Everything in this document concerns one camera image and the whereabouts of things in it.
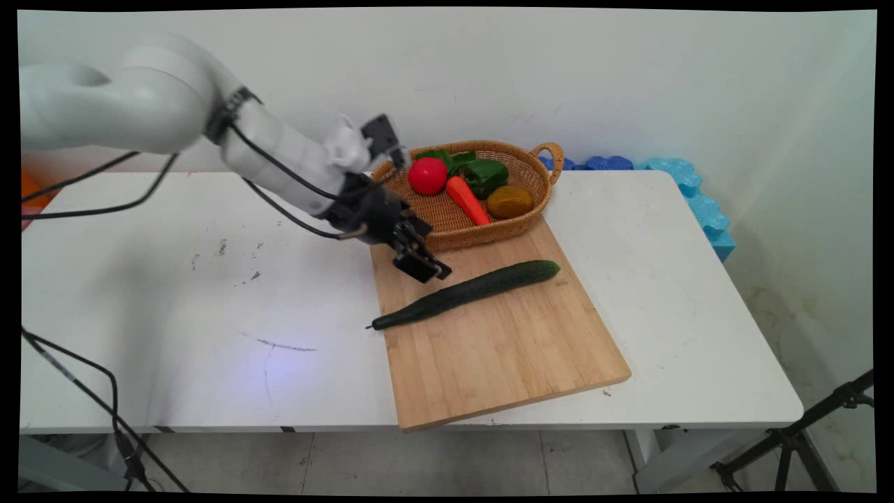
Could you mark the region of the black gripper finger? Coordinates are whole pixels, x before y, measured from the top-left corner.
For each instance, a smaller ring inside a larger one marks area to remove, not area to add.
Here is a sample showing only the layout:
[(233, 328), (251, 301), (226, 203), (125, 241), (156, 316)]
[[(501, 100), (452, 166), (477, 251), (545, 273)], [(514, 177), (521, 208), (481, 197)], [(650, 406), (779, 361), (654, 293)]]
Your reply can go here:
[[(404, 222), (404, 236), (418, 236), (422, 241), (425, 242), (425, 236), (431, 231), (431, 226), (428, 226), (427, 223), (419, 219), (418, 217), (411, 217)], [(438, 260), (435, 257), (441, 266), (441, 273), (438, 277), (435, 278), (447, 278), (451, 274), (451, 268), (447, 266), (444, 262)]]
[(418, 236), (396, 236), (393, 249), (393, 266), (419, 283), (440, 275), (439, 262)]

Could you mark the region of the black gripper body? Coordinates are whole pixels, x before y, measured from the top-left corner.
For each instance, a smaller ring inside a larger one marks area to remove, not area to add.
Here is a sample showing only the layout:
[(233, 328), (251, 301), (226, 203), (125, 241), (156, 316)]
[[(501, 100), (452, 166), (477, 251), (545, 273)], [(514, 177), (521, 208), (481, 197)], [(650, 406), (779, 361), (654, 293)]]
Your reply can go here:
[(357, 237), (368, 245), (392, 246), (397, 226), (406, 224), (415, 233), (420, 233), (420, 219), (403, 198), (384, 186), (374, 186), (376, 182), (367, 175), (346, 175), (341, 195), (363, 190), (363, 194), (348, 200), (335, 201), (325, 211), (325, 220), (335, 229), (350, 233), (366, 226), (366, 233)]

